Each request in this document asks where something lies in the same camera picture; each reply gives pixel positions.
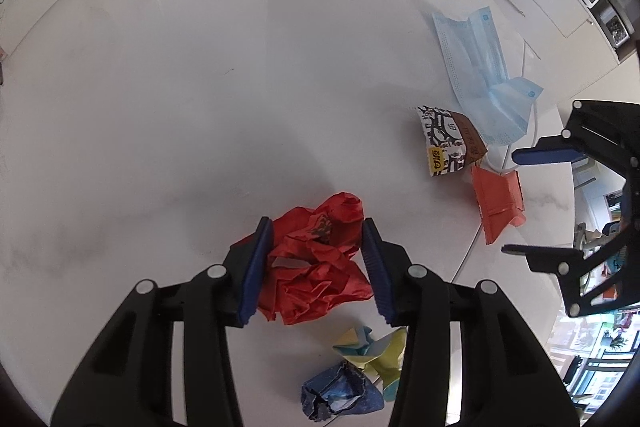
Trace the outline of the dark blue crumpled paper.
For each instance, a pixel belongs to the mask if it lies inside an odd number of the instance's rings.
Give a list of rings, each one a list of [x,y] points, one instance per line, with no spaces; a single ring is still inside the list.
[[[384,399],[361,369],[343,361],[302,384],[300,406],[306,418],[320,423],[335,416],[383,410]]]

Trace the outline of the light blue face mask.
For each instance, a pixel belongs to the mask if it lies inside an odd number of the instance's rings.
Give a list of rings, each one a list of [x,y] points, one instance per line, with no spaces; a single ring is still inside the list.
[[[460,105],[488,102],[492,91],[510,79],[491,10],[486,6],[466,20],[436,13],[433,22]]]

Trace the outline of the yellow blue crumpled paper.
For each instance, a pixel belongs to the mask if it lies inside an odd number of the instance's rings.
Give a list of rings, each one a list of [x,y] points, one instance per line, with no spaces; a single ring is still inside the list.
[[[393,402],[398,392],[406,344],[405,327],[375,339],[370,327],[357,326],[343,334],[332,349],[364,375],[379,381],[384,401]]]

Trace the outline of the black white snack wrapper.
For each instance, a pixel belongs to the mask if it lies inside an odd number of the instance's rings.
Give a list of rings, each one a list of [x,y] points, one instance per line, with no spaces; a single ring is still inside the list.
[[[428,173],[445,176],[482,160],[488,150],[472,121],[439,107],[416,106],[425,138]]]

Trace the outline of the red paper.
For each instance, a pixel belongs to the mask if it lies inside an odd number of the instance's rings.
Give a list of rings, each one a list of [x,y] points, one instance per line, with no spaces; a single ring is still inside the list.
[[[364,220],[361,199],[336,193],[316,208],[297,206],[273,221],[258,310],[295,325],[321,319],[343,303],[372,298],[355,261]]]

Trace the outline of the red paper packet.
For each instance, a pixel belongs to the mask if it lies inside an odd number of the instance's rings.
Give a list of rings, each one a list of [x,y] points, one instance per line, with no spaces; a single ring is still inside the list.
[[[499,174],[472,166],[471,176],[486,245],[495,243],[509,225],[524,225],[524,197],[516,171]]]

